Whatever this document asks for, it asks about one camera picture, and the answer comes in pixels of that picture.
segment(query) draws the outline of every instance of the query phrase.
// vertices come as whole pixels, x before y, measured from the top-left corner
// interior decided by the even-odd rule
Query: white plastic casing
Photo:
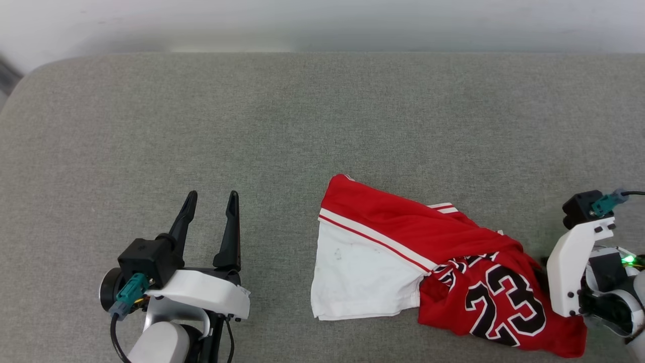
[[[595,242],[613,236],[608,227],[611,224],[614,217],[578,224],[560,237],[553,248],[546,272],[551,306],[557,314],[571,316],[572,311],[574,315],[579,314],[577,291],[581,288],[581,278]],[[600,232],[596,232],[598,227],[602,228]]]
[[[128,359],[132,363],[182,363],[189,349],[190,339],[183,327],[158,322],[143,332]]]
[[[147,290],[146,294],[241,319],[248,318],[250,308],[250,293],[245,288],[192,270],[177,270],[163,289]]]

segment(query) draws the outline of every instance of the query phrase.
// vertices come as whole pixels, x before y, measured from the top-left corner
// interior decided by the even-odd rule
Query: black cable
[[[228,322],[228,319],[226,321],[226,328],[228,329],[228,336],[231,337],[231,352],[228,354],[228,360],[226,363],[231,363],[233,362],[233,353],[235,353],[235,342],[233,341],[233,333],[231,332],[231,323]]]
[[[114,350],[117,351],[117,355],[121,359],[123,363],[132,363],[130,362],[130,359],[128,359],[128,356],[123,353],[123,349],[121,349],[121,346],[119,345],[119,340],[117,339],[117,319],[119,318],[118,314],[112,315],[112,321],[110,322],[110,338],[112,338],[112,346],[114,347]]]
[[[628,192],[622,192],[620,195],[645,195],[645,192],[628,191]]]

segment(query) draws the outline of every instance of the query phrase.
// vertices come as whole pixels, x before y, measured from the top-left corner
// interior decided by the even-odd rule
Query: white stripe
[[[459,212],[459,211],[457,210],[457,208],[455,208],[455,207],[452,207],[452,208],[444,208],[444,209],[437,209],[437,211],[442,212],[443,214]]]
[[[333,220],[334,222],[341,224],[347,228],[353,229],[354,231],[360,232],[370,238],[374,238],[375,240],[379,241],[380,243],[387,245],[388,247],[391,247],[393,250],[397,251],[398,253],[401,253],[403,256],[409,258],[410,260],[413,260],[417,262],[418,264],[421,264],[425,268],[432,270],[437,266],[436,263],[430,261],[429,259],[421,256],[420,254],[412,251],[411,249],[405,247],[404,245],[400,244],[399,242],[396,242],[395,240],[387,237],[384,234],[378,233],[377,231],[374,231],[373,229],[369,228],[366,225],[360,224],[358,222],[355,222],[351,219],[345,218],[343,216],[340,216],[334,212],[328,211],[326,209],[321,209],[321,216],[325,218],[329,218],[330,220]]]
[[[452,203],[439,203],[439,204],[429,205],[428,207],[439,208],[439,207],[450,207],[450,206],[452,206]]]

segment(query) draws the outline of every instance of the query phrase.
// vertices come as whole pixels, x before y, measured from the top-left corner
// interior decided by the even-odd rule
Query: white wall
[[[147,50],[645,52],[645,1],[0,0],[18,71]]]

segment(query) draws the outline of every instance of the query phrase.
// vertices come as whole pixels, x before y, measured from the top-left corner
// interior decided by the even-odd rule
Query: white shorts
[[[393,316],[403,309],[419,306],[419,284],[437,265],[427,257],[429,255],[423,256],[424,253],[418,253],[418,250],[415,252],[413,246],[401,241],[405,237],[398,238],[397,242],[376,231],[383,231],[383,228],[379,228],[381,225],[376,226],[379,221],[374,221],[375,218],[372,218],[372,222],[357,222],[359,218],[352,220],[335,213],[347,211],[343,214],[349,217],[352,217],[353,212],[369,214],[360,210],[362,206],[350,207],[352,211],[349,211],[342,206],[331,205],[331,202],[326,203],[330,200],[351,203],[345,202],[346,199],[356,198],[354,202],[360,205],[361,200],[371,200],[372,196],[376,198],[376,203],[379,203],[379,198],[385,194],[356,183],[347,176],[338,175],[332,178],[318,218],[318,250],[311,291],[314,317],[320,320],[344,320]],[[373,207],[369,212],[374,215],[387,213],[390,211],[388,206],[399,203],[399,200],[402,203],[414,203],[415,207],[419,207],[416,202],[391,194],[386,194],[386,198],[387,200],[381,199],[385,205],[383,212],[375,213]],[[462,225],[465,228],[477,227],[450,203],[421,207],[431,209],[431,215],[426,219],[440,219],[440,223],[453,225],[453,231],[455,228],[461,231],[464,228]],[[396,218],[387,216],[387,219],[389,224],[396,223]],[[397,231],[402,229],[404,227],[397,227]]]

